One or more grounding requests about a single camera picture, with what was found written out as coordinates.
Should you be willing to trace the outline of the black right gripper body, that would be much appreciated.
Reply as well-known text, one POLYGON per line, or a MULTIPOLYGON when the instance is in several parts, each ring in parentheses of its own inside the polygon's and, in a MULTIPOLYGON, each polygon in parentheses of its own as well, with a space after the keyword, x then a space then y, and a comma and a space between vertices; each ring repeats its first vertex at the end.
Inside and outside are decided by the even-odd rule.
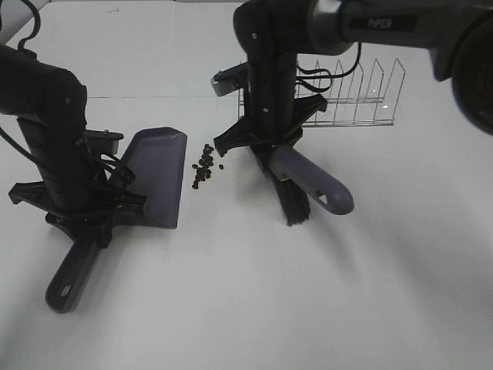
POLYGON ((278 143, 294 145, 302 137, 301 128, 287 134, 293 125, 297 55, 281 53, 263 61, 255 61, 249 56, 247 67, 246 119, 257 137, 249 147, 278 143))

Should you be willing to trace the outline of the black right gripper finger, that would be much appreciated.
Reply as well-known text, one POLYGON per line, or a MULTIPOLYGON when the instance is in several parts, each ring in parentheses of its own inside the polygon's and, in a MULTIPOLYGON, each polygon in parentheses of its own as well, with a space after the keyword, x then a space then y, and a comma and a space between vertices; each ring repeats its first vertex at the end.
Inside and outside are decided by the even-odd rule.
POLYGON ((316 112, 327 110, 327 100, 321 95, 305 96, 293 101, 293 126, 301 127, 316 112))
POLYGON ((220 156, 234 148, 251 146, 258 140, 250 121, 246 117, 240 118, 227 131, 213 139, 216 152, 220 156))

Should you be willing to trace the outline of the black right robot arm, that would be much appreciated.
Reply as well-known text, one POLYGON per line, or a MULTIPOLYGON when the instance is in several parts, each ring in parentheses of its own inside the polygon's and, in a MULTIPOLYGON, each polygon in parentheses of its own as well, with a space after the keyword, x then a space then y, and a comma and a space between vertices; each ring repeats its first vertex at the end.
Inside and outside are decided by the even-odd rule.
POLYGON ((295 88, 336 75, 297 65, 300 54, 338 56, 363 44, 426 49, 434 77, 450 80, 463 115, 492 131, 490 1, 248 1, 233 13, 243 64, 213 77, 218 96, 242 89, 245 113, 214 140, 220 155, 242 146, 295 143, 302 124, 326 108, 321 90, 295 88))

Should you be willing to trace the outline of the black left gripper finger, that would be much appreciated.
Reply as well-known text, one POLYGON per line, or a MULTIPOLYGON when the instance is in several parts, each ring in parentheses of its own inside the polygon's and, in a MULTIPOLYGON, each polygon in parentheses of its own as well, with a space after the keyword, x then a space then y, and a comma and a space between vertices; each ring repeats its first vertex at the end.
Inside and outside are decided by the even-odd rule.
POLYGON ((111 200, 111 215, 114 219, 143 218, 147 196, 123 191, 111 200))
POLYGON ((50 197, 45 184, 16 183, 8 192, 13 204, 25 202, 46 212, 45 222, 76 241, 90 231, 96 232, 96 245, 106 249, 112 240, 112 215, 94 207, 82 210, 63 210, 50 197))

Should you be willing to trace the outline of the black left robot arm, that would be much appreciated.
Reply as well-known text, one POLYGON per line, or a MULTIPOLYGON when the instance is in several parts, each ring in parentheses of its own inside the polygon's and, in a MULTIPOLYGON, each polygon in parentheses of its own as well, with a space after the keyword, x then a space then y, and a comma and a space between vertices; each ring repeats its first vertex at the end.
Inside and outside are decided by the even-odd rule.
POLYGON ((87 129, 86 103, 86 87, 69 70, 1 47, 1 113, 16 117, 27 147, 1 135, 41 176, 15 184, 11 201, 46 211, 47 220, 72 239, 88 232, 106 248, 114 217, 140 215, 146 198, 126 189, 136 175, 116 155, 123 135, 87 129))

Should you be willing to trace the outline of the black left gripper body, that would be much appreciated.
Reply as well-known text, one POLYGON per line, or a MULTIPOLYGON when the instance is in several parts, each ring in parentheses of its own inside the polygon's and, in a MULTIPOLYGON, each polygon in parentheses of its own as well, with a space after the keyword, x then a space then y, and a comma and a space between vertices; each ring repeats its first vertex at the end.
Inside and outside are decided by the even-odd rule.
POLYGON ((40 181, 57 207, 63 210, 94 207, 111 214, 111 200, 119 190, 109 184, 106 174, 114 169, 102 159, 108 155, 93 156, 88 151, 84 140, 86 129, 63 140, 40 123, 19 119, 18 125, 29 148, 28 154, 39 170, 40 181))

